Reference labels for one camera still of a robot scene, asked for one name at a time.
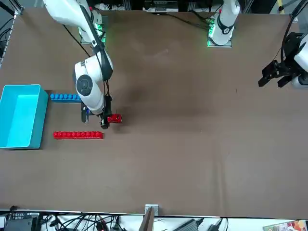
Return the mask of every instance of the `white robotic arm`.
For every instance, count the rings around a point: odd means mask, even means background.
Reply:
[[[214,44],[223,46],[229,42],[240,9],[241,7],[237,0],[224,0],[221,13],[214,15],[215,23],[212,33],[209,33],[209,39]]]
[[[98,83],[110,79],[113,65],[95,30],[94,17],[91,17],[87,2],[83,0],[80,5],[76,0],[44,0],[44,3],[54,20],[64,25],[80,27],[92,43],[95,55],[77,63],[73,76],[82,102],[93,114],[101,117],[101,127],[107,128],[109,126],[107,116],[111,109],[106,107],[110,106],[111,97],[102,94]]]

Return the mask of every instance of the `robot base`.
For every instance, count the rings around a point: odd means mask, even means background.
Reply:
[[[211,40],[211,38],[207,37],[207,47],[224,47],[224,48],[232,48],[232,43],[229,40],[225,45],[219,46]]]

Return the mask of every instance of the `red block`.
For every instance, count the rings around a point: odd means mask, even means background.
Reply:
[[[103,133],[100,131],[55,131],[56,140],[101,140]]]
[[[122,123],[122,115],[121,114],[112,114],[107,118],[108,123],[110,124],[120,124]]]

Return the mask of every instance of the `robotic arm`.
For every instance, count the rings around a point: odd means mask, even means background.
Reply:
[[[265,86],[273,78],[281,78],[278,87],[291,82],[296,88],[308,88],[308,34],[291,32],[284,45],[285,59],[270,62],[262,70],[259,87]]]
[[[78,26],[86,33],[86,40],[92,43],[95,55],[75,64],[73,78],[76,90],[84,104],[81,108],[82,113],[86,113],[87,107],[92,114],[101,118],[101,127],[108,128],[111,96],[108,95],[109,91],[103,94],[98,83],[110,79],[113,65],[95,30],[94,16],[87,2],[84,0],[79,4],[76,0],[44,0],[44,4],[55,21],[64,25]],[[83,114],[82,121],[86,122],[86,119],[86,114]]]
[[[240,9],[241,7],[237,0],[224,0],[221,13],[214,15],[213,31],[208,35],[214,44],[223,46],[229,42]]]

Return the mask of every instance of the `floor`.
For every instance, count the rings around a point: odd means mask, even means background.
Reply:
[[[2,0],[7,6],[11,7],[8,0]],[[271,13],[279,13],[278,7],[281,4],[286,4],[290,0],[278,0],[275,6],[273,7]],[[42,0],[19,0],[19,2],[24,7],[43,7]],[[285,8],[282,13],[288,14],[290,13],[294,7],[298,4],[298,2],[293,3],[292,5]],[[0,8],[0,22],[4,24],[7,20],[9,20],[12,16],[9,15],[6,11]],[[298,23],[300,27],[300,31],[303,33],[308,32],[308,7],[302,11],[302,13],[298,17]],[[12,22],[8,23],[0,33],[12,26]],[[155,231],[163,231],[163,230],[173,230],[179,225],[185,223],[186,221],[190,220],[190,218],[157,218],[155,219],[154,223],[154,230]],[[142,221],[142,216],[123,216],[121,218],[121,225],[126,228],[128,231],[138,230],[139,226]],[[218,218],[206,218],[204,219],[203,223],[200,225],[200,231],[206,231],[210,224],[216,223]],[[277,224],[282,222],[287,222],[289,220],[277,220],[277,219],[248,219],[248,218],[230,218],[229,219],[229,231],[261,231],[263,230],[263,226]],[[3,227],[4,219],[0,217],[0,227]],[[225,230],[225,223],[222,223],[220,231]]]

